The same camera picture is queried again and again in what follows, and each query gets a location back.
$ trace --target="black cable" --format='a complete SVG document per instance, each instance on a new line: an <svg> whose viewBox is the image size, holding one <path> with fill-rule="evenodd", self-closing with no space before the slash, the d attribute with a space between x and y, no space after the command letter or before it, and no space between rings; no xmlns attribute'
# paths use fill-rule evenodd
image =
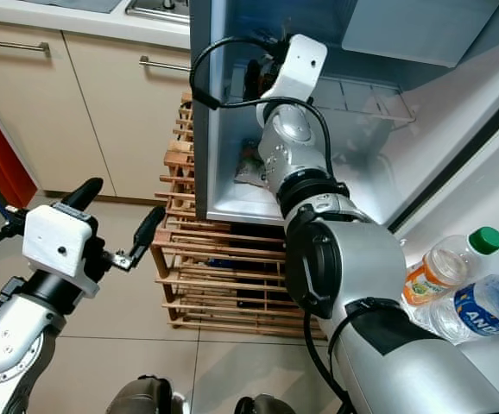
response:
<svg viewBox="0 0 499 414"><path fill-rule="evenodd" d="M204 90L201 90L196 87L195 79L196 79L196 72L198 71L199 66L207 57L208 54L210 54L213 50L217 49L218 47L222 47L226 44L229 43L248 43L252 45L259 46L260 48L264 49L268 53L272 54L273 56L275 55L282 55L283 53L285 54L287 51L287 48L289 44L287 41L279 41L277 43L269 43L266 41L261 41L259 39L255 39L252 37L236 37L236 36L230 36L230 37L225 37L224 39L221 39L220 41L216 41L212 43L211 45L207 46L204 50L200 52L198 57L195 59L192 65L192 69L190 71L190 87L192 88L193 91L193 98L200 101L203 103L205 106L215 110L216 108L224 108L224 109L229 109L229 108L242 108L245 106L254 106L258 104L265 104L265 103L278 103L278 104L296 104L299 106L302 106L309 112L311 112L319 121L320 127L322 129L323 137L325 140L325 162L326 162L326 171L334 177L334 171L332 168L332 146L331 146L331 139L330 139L330 131L328 130L328 125L326 124L325 118L322 116L322 114L317 110L314 106L311 104L301 101L299 99L296 99L294 97L261 97L258 99L252 99L249 101L242 101L242 102L235 102L235 103L223 103L220 102L218 99L215 97L212 97L209 93L207 93Z"/></svg>
<svg viewBox="0 0 499 414"><path fill-rule="evenodd" d="M220 41L215 41L209 46L207 46L204 50L202 50L199 53L198 57L192 63L192 70L190 71L190 77L188 78L188 81L190 82L190 87L192 88L193 91L197 90L195 79L196 79L196 71L198 71L198 66L201 65L201 62L213 50L217 49L218 47L227 45L229 43L247 43L250 45L259 46L261 49L264 49L269 53L273 52L271 48L273 46L272 43L268 43L266 41L260 41L259 39L255 39L253 37L229 36L221 39Z"/></svg>
<svg viewBox="0 0 499 414"><path fill-rule="evenodd" d="M336 380L330 376L328 370L320 359L319 353L315 348L315 344L313 343L313 336L311 335L311 312L308 310L305 311L303 316L303 335L305 337L305 344L307 346L307 351L311 355L311 359L313 363L319 370L320 376L326 381L326 383L330 386L330 388L334 391L336 396L342 401L343 405L340 410L343 413L353 412L353 404L350 400L350 395L347 391L344 391L342 387L336 382Z"/></svg>

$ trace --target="wooden rack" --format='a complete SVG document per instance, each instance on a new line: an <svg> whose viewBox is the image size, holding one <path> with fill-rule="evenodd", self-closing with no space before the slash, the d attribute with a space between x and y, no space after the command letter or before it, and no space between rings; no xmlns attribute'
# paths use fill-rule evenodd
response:
<svg viewBox="0 0 499 414"><path fill-rule="evenodd" d="M151 252L174 327L263 335L303 335L302 311L284 286L281 230L197 220L194 196L193 111L183 94L177 128L164 157L170 190ZM324 337L316 321L313 335Z"/></svg>

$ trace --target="green bottle cap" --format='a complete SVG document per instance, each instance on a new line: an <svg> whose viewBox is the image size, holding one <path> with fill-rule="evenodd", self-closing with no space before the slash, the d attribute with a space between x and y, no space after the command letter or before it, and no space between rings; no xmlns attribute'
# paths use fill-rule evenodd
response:
<svg viewBox="0 0 499 414"><path fill-rule="evenodd" d="M468 241L481 254L499 250L499 232L492 227L481 227L468 236Z"/></svg>

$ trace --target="refrigerator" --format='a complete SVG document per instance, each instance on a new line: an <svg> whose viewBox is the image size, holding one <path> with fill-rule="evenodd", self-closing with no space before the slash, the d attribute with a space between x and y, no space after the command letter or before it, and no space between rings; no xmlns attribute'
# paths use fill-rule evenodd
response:
<svg viewBox="0 0 499 414"><path fill-rule="evenodd" d="M499 229L499 0L191 4L193 57L227 35L285 33L327 45L312 97L331 132L336 178L401 241L409 265L445 236ZM242 100L244 68L261 55L252 46L219 49L196 84ZM199 218L282 225L272 194L234 182L235 154L261 131L255 108L194 105ZM490 273L499 273L499 253L479 274ZM499 389L499 336L459 347Z"/></svg>

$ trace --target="bottle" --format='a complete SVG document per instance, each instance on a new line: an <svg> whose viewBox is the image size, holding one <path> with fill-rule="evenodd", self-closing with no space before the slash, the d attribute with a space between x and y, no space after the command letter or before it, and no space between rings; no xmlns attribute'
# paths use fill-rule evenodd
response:
<svg viewBox="0 0 499 414"><path fill-rule="evenodd" d="M446 237L407 270L405 305L418 306L443 296L474 276L482 259L499 249L499 232L482 227L468 237Z"/></svg>
<svg viewBox="0 0 499 414"><path fill-rule="evenodd" d="M455 345L499 334L499 275L416 308L411 319Z"/></svg>

